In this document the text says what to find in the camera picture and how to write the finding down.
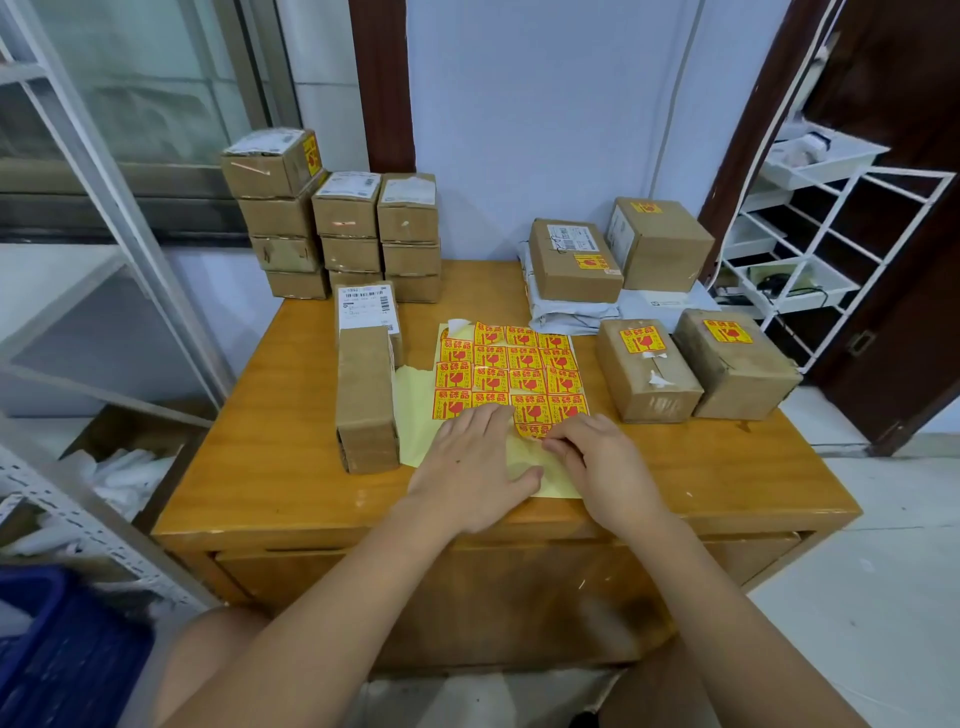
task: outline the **person's right hand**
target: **person's right hand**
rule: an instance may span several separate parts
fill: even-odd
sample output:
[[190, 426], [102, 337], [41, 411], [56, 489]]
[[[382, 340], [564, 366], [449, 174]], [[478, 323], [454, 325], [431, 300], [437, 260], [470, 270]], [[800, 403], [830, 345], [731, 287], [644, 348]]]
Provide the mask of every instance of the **person's right hand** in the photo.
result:
[[554, 425], [543, 449], [564, 461], [588, 512], [625, 539], [669, 511], [636, 447], [606, 415], [577, 415]]

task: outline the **white wall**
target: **white wall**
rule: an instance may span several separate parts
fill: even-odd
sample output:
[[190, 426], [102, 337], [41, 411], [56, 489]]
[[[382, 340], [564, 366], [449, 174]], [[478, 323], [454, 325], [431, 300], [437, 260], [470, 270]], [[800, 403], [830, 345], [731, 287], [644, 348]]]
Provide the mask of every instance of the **white wall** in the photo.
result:
[[957, 432], [960, 433], [960, 397], [944, 407], [930, 422], [918, 432]]
[[[696, 214], [787, 0], [707, 0], [658, 194]], [[694, 0], [410, 0], [417, 166], [444, 255], [509, 258], [535, 217], [606, 227], [649, 188]]]

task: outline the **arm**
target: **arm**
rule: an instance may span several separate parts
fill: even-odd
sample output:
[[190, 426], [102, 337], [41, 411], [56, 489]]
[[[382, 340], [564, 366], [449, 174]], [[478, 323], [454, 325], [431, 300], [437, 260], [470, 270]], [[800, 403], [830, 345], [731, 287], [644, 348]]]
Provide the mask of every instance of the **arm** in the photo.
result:
[[437, 555], [540, 487], [540, 468], [507, 477], [512, 418], [513, 408], [485, 404], [445, 422], [408, 495], [164, 727], [337, 725]]
[[866, 728], [667, 510], [634, 444], [609, 418], [578, 415], [543, 441], [593, 518], [622, 539], [660, 590], [726, 728]]

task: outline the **wooden door frame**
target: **wooden door frame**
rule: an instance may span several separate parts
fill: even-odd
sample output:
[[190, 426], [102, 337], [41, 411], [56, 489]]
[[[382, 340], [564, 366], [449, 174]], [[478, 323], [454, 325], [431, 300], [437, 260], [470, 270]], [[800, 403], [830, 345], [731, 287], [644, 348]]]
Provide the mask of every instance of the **wooden door frame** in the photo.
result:
[[416, 172], [406, 0], [349, 0], [372, 172]]
[[[740, 192], [744, 186], [753, 184], [759, 171], [759, 164], [751, 171], [754, 159], [758, 153], [761, 158], [765, 157], [773, 144], [773, 134], [765, 143], [764, 136], [771, 125], [776, 122], [778, 126], [789, 111], [800, 84], [797, 83], [792, 91], [790, 86], [801, 68], [805, 70], [813, 60], [813, 54], [810, 54], [809, 61], [804, 64], [810, 45], [816, 39], [815, 47], [819, 47], [826, 40], [833, 18], [842, 5], [834, 0], [791, 0], [787, 7], [697, 218], [714, 238], [700, 281], [711, 280], [720, 265], [717, 258], [727, 229], [736, 216]], [[826, 22], [821, 23], [825, 15]]]

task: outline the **cardboard box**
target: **cardboard box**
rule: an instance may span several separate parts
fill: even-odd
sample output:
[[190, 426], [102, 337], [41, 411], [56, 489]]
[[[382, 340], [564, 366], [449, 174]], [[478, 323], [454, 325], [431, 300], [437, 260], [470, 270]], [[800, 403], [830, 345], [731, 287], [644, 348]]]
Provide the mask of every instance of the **cardboard box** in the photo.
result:
[[227, 147], [220, 157], [236, 198], [296, 197], [322, 164], [309, 129], [260, 129]]
[[394, 285], [386, 281], [338, 285], [333, 289], [333, 330], [338, 346], [342, 330], [372, 326], [387, 328], [394, 364], [403, 366], [403, 333], [397, 315]]
[[746, 314], [688, 308], [673, 339], [704, 388], [694, 417], [764, 420], [803, 379]]
[[380, 243], [375, 237], [327, 237], [320, 238], [324, 246], [324, 266], [328, 271], [353, 271], [354, 273], [379, 273]]
[[602, 322], [597, 361], [625, 423], [685, 422], [704, 394], [656, 319]]
[[541, 298], [616, 303], [623, 276], [595, 225], [537, 218], [529, 245]]
[[380, 175], [373, 172], [334, 172], [312, 198], [320, 235], [376, 237], [376, 195]]
[[384, 175], [376, 219], [380, 239], [387, 242], [440, 240], [437, 178], [423, 173]]
[[401, 303], [436, 303], [443, 287], [440, 276], [391, 276], [396, 299]]
[[623, 271], [624, 288], [686, 293], [704, 267], [713, 236], [680, 203], [618, 197], [607, 242]]
[[382, 273], [361, 273], [358, 271], [329, 271], [330, 287], [337, 289], [338, 285], [368, 285], [383, 280]]
[[438, 276], [440, 243], [433, 245], [383, 244], [383, 269], [391, 276]]
[[309, 237], [252, 237], [250, 244], [265, 271], [313, 273], [320, 268], [317, 243]]
[[250, 235], [312, 237], [316, 234], [310, 195], [325, 177], [326, 172], [321, 170], [292, 200], [237, 200]]
[[330, 295], [330, 280], [321, 268], [316, 273], [267, 272], [267, 282], [274, 295], [282, 299], [319, 299]]
[[382, 473], [400, 466], [394, 365], [386, 327], [340, 332], [336, 425], [348, 473]]

